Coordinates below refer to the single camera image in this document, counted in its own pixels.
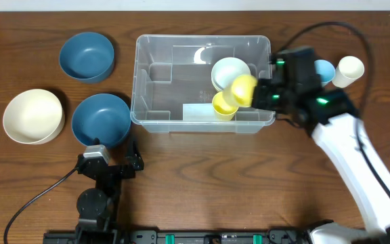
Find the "yellow cup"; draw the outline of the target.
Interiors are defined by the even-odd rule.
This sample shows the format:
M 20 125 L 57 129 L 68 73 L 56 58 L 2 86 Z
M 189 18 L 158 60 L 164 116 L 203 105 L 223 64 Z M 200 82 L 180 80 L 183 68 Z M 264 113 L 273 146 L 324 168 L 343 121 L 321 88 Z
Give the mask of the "yellow cup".
M 223 99 L 230 106 L 251 107 L 257 83 L 257 78 L 252 75 L 240 75 L 223 90 Z
M 212 99 L 215 116 L 220 121 L 231 121 L 238 111 L 238 106 L 229 105 L 223 98 L 223 92 L 218 92 Z

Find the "light blue cup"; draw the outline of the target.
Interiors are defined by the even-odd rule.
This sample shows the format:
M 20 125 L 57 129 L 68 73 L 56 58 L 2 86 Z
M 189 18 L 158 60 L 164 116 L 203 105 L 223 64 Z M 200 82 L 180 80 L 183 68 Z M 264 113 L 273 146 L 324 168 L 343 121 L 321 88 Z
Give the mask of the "light blue cup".
M 326 86 L 336 75 L 335 67 L 327 60 L 316 60 L 314 64 L 317 74 L 321 77 L 322 86 Z

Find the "yellow cup front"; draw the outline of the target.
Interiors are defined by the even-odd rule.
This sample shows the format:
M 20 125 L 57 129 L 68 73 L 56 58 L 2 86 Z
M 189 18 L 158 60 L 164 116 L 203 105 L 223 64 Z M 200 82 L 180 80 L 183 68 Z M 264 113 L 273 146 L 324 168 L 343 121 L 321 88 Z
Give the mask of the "yellow cup front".
M 215 116 L 220 121 L 231 121 L 238 111 L 238 106 L 229 105 L 223 98 L 223 92 L 218 92 L 212 99 Z

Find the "white small bowl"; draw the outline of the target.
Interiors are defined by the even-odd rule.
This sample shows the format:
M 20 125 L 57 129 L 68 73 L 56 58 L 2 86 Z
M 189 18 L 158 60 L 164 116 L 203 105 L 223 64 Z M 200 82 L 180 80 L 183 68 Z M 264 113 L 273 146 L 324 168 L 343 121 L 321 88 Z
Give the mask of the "white small bowl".
M 248 65 L 234 57 L 222 58 L 212 68 L 211 81 L 217 92 L 223 91 L 235 78 L 251 73 Z

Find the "cream cup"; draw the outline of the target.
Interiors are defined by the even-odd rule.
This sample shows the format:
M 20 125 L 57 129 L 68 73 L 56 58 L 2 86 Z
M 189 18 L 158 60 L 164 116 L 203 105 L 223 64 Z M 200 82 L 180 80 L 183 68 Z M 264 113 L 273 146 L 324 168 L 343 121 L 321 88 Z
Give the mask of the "cream cup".
M 335 70 L 332 80 L 333 85 L 345 88 L 363 76 L 365 71 L 364 63 L 355 56 L 345 56 L 342 58 Z

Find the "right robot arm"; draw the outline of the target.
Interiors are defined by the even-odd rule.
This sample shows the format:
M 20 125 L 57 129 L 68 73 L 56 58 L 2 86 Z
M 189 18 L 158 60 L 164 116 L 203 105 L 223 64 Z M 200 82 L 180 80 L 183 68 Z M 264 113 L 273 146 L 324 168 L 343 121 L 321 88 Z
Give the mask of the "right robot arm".
M 290 115 L 333 162 L 364 221 L 364 229 L 318 224 L 307 243 L 390 243 L 390 173 L 368 138 L 360 113 L 342 89 L 326 90 L 310 47 L 271 58 L 272 78 L 259 79 L 252 106 Z

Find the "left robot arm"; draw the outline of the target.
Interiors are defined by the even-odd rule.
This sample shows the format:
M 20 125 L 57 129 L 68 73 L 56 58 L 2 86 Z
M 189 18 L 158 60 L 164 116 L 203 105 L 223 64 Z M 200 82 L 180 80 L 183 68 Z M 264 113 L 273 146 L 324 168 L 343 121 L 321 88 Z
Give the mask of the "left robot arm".
M 107 148 L 95 138 L 78 156 L 76 170 L 95 181 L 95 186 L 83 191 L 77 199 L 79 223 L 75 229 L 75 244 L 117 244 L 126 237 L 117 224 L 121 182 L 135 177 L 144 169 L 144 161 L 135 138 L 129 137 L 123 165 L 109 165 Z

